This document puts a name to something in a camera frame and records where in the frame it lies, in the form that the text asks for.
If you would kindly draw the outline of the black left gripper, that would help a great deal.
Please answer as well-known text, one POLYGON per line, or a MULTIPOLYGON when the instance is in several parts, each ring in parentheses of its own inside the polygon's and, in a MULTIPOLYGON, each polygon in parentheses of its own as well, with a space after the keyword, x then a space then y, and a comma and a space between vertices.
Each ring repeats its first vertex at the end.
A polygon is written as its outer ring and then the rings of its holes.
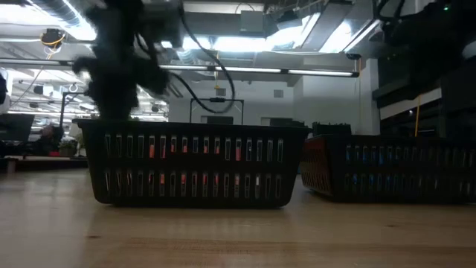
POLYGON ((81 56, 72 63, 75 74, 89 74, 86 94, 97 101, 103 120, 128 120, 135 108, 138 87, 152 96, 165 94, 167 71, 158 66, 161 51, 147 37, 137 36, 135 40, 146 57, 137 55, 133 47, 103 43, 94 46, 93 57, 81 56), (117 99, 116 111, 112 99, 117 99))

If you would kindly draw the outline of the orange plastic mesh basket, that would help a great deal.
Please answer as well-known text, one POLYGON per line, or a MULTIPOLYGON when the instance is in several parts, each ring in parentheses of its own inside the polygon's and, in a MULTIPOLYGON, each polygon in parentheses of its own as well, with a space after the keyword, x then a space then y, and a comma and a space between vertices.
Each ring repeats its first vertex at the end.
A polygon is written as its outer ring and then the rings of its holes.
POLYGON ((150 196, 202 196, 241 185, 243 140, 219 135, 149 135, 151 162, 138 176, 150 196))

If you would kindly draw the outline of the black plastic mesh basket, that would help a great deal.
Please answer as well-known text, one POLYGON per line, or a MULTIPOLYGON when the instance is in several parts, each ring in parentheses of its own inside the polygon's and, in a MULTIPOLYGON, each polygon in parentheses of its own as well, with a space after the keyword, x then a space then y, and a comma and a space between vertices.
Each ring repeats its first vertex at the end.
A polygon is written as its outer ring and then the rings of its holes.
POLYGON ((279 208, 289 203, 304 127, 104 121, 80 119, 94 198, 108 205, 190 208, 279 208), (241 185, 210 196, 150 196, 138 176, 151 164, 142 154, 149 135, 219 135, 243 140, 241 185))
POLYGON ((476 203, 476 141, 381 135, 320 135, 305 141, 303 185, 334 202, 476 203), (373 191, 352 186, 347 145, 385 147, 373 191))

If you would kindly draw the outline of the dark background monitor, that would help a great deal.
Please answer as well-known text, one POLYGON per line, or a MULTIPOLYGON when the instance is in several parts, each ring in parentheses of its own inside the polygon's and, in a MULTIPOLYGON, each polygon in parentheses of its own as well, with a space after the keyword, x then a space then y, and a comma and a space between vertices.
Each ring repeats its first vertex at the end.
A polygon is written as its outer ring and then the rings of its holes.
POLYGON ((1 141, 27 141, 29 139, 34 116, 26 114, 0 115, 1 141))

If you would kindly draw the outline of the long light bar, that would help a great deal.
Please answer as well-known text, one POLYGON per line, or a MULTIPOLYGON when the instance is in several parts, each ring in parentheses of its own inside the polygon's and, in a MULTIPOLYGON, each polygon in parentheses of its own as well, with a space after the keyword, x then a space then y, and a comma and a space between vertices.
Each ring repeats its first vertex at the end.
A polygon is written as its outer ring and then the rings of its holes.
MULTIPOLYGON (((6 67, 46 67, 46 69, 63 70, 72 67, 73 62, 67 60, 29 60, 15 58, 0 58, 0 66, 6 67)), ((160 65, 165 70, 171 71, 222 71, 219 66, 184 66, 184 65, 160 65)), ((288 68, 256 68, 256 67, 226 67, 229 72, 254 73, 254 74, 288 74, 303 76, 322 77, 358 77, 357 71, 329 71, 320 69, 288 69, 288 68)))

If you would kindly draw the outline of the grey ceiling box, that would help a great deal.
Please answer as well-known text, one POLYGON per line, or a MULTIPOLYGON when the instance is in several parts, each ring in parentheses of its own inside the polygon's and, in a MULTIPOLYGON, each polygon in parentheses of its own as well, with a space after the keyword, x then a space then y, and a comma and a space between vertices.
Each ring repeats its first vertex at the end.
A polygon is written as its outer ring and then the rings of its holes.
POLYGON ((262 35, 264 18, 261 11, 242 10, 240 12, 240 30, 242 35, 262 35))

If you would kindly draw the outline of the black background box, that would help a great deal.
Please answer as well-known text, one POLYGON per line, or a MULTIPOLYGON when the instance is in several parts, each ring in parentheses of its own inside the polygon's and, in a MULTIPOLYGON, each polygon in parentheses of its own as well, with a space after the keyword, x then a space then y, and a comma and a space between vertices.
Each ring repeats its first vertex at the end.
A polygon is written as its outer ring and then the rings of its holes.
POLYGON ((349 124, 322 124, 320 122, 312 123, 313 136, 318 135, 351 135, 352 130, 349 124))
POLYGON ((269 127, 306 127, 303 121, 292 118, 261 118, 261 124, 269 127))

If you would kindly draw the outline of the blue plastic mesh basket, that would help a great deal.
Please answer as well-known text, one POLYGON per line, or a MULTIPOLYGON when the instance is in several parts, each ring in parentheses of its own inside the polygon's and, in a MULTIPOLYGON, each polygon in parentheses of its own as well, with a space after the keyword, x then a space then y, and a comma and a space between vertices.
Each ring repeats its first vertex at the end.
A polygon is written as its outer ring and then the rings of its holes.
POLYGON ((349 144, 345 149, 345 163, 351 185, 359 185, 362 191, 373 191, 382 182, 382 175, 376 168, 385 163, 385 147, 349 144))

